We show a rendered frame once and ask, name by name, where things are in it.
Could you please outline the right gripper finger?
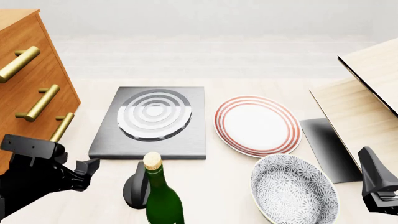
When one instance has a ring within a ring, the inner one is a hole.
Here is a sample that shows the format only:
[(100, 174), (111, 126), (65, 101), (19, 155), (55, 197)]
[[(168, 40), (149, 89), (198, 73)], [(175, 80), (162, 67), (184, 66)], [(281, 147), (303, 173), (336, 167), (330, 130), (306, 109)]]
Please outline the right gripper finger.
[(379, 160), (370, 147), (358, 152), (363, 174), (362, 194), (398, 191), (398, 178)]

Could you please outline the wooden cabinet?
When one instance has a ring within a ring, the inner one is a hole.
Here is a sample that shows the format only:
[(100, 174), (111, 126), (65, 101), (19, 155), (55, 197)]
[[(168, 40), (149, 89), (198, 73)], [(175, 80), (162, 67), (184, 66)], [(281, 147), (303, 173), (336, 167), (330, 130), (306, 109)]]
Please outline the wooden cabinet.
[[(40, 18), (38, 9), (0, 9), (0, 69), (16, 58), (16, 50), (36, 46), (40, 54), (6, 83), (0, 83), (0, 144), (6, 134), (49, 140), (61, 121), (75, 113), (80, 99)], [(34, 122), (16, 118), (27, 113), (56, 84), (60, 90)]]

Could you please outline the grey patterned bowl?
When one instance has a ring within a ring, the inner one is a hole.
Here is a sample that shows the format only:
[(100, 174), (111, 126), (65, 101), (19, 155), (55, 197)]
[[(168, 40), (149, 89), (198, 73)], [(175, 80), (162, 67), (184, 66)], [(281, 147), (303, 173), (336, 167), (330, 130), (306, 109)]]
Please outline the grey patterned bowl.
[(250, 178), (256, 207), (271, 224), (335, 224), (338, 192), (320, 169), (297, 156), (259, 159)]

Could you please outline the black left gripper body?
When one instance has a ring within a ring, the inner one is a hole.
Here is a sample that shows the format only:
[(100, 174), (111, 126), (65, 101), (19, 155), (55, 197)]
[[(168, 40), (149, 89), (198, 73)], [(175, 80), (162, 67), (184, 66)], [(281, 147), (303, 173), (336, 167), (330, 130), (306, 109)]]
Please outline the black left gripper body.
[(52, 188), (56, 192), (62, 192), (65, 190), (74, 190), (82, 192), (88, 188), (91, 184), (91, 179), (88, 180), (76, 180), (75, 171), (65, 167), (63, 164), (50, 160), (50, 176), (54, 179)]

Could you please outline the green corked glass bottle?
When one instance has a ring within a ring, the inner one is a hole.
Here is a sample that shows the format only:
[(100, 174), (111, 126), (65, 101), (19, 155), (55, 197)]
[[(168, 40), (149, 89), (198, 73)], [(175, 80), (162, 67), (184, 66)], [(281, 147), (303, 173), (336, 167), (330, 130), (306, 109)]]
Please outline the green corked glass bottle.
[(149, 224), (185, 224), (182, 201), (166, 183), (160, 154), (148, 152), (143, 163), (150, 184), (146, 203)]

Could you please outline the flat black stove plate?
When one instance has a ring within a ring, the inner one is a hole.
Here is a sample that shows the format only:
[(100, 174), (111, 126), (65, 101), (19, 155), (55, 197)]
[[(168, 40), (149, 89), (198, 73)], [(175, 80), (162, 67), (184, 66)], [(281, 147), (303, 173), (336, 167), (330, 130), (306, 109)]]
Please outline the flat black stove plate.
[(119, 87), (88, 151), (90, 158), (206, 158), (203, 87)]

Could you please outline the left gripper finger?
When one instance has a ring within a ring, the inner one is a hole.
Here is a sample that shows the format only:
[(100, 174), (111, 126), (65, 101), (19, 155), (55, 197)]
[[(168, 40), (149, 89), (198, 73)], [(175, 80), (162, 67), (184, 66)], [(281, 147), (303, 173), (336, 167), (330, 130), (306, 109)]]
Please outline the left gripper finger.
[(88, 180), (100, 167), (100, 159), (90, 159), (87, 161), (77, 161), (75, 168), (76, 180)]

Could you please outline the white plate with red rings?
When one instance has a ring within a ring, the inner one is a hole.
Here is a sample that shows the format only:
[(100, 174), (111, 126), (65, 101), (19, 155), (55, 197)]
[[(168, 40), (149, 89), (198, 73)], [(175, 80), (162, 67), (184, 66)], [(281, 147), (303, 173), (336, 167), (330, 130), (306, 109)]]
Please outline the white plate with red rings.
[(289, 154), (303, 136), (299, 120), (288, 108), (256, 95), (235, 96), (220, 104), (213, 124), (231, 149), (257, 158)]

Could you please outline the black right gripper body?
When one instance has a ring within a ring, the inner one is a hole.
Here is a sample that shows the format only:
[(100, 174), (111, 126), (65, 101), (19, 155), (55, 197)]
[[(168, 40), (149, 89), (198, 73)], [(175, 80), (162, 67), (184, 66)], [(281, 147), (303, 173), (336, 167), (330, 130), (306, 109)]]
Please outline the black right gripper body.
[(398, 195), (393, 190), (383, 192), (362, 191), (363, 201), (369, 212), (398, 214)]

